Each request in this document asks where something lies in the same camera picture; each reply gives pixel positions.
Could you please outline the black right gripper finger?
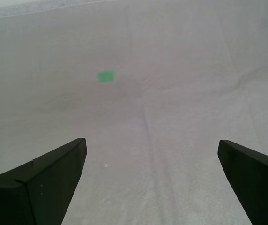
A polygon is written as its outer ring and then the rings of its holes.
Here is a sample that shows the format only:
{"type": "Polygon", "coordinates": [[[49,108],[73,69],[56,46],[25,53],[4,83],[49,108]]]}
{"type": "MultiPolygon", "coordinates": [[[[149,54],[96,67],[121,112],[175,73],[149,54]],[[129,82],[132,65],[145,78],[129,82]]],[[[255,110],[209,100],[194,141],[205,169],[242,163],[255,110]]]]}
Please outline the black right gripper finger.
{"type": "Polygon", "coordinates": [[[86,156],[77,138],[0,174],[0,225],[62,224],[86,156]]]}
{"type": "Polygon", "coordinates": [[[268,225],[268,156],[229,140],[220,140],[219,161],[253,225],[268,225]]]}

